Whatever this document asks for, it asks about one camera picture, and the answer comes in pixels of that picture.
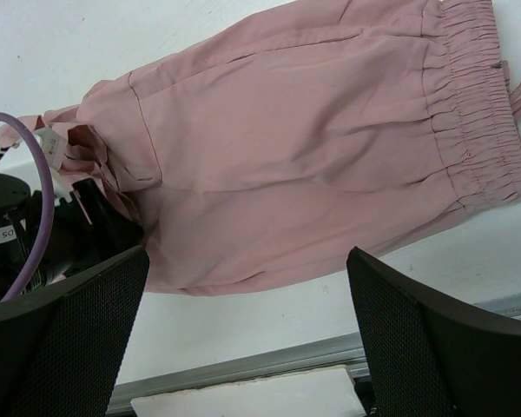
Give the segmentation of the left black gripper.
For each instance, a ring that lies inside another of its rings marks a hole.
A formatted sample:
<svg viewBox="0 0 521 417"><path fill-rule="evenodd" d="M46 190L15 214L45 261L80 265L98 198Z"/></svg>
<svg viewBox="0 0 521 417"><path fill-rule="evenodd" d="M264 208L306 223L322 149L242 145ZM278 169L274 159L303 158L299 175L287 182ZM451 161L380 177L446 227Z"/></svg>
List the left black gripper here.
<svg viewBox="0 0 521 417"><path fill-rule="evenodd" d="M0 416L107 412L149 259L135 247L143 228L94 181L73 187L55 206L34 274L35 282L69 278L0 303Z"/></svg>

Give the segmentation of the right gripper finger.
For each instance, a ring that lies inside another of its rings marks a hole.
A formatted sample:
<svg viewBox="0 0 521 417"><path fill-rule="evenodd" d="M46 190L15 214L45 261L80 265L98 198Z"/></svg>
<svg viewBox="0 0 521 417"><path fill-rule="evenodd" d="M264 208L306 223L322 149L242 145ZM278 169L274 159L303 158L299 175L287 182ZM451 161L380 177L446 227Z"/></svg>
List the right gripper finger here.
<svg viewBox="0 0 521 417"><path fill-rule="evenodd" d="M521 416L521 321L475 307L353 248L346 269L370 416Z"/></svg>

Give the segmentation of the pink trousers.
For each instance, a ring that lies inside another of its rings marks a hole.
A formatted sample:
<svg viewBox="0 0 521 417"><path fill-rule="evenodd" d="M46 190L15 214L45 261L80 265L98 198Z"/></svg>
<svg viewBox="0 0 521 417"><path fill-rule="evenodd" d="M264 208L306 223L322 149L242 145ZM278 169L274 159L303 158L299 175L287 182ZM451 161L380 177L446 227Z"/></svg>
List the pink trousers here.
<svg viewBox="0 0 521 417"><path fill-rule="evenodd" d="M142 225L149 292L229 295L521 198L509 82L489 1L295 1L23 124Z"/></svg>

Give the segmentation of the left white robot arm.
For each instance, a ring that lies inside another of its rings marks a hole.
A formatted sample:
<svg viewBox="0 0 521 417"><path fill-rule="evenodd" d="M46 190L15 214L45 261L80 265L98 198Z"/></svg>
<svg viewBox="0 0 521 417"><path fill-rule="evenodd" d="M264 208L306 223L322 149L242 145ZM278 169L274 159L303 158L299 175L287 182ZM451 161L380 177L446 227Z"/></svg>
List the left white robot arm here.
<svg viewBox="0 0 521 417"><path fill-rule="evenodd" d="M55 191L51 234L27 291L75 275L139 244L140 225L121 214L91 179L68 187L59 175L67 142L50 128L35 138L49 164ZM19 140L0 158L0 301L21 272L40 226L41 184L27 144Z"/></svg>

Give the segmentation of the aluminium frame rail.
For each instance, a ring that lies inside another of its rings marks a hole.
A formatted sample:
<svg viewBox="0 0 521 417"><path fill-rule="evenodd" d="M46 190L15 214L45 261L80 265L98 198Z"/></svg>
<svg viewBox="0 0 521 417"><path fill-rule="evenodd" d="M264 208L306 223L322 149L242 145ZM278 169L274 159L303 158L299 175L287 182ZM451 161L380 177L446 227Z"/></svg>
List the aluminium frame rail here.
<svg viewBox="0 0 521 417"><path fill-rule="evenodd" d="M131 415L130 402L134 398L250 381L333 365L344 365L355 380L368 377L368 365L358 333L123 383L115 386L106 415Z"/></svg>

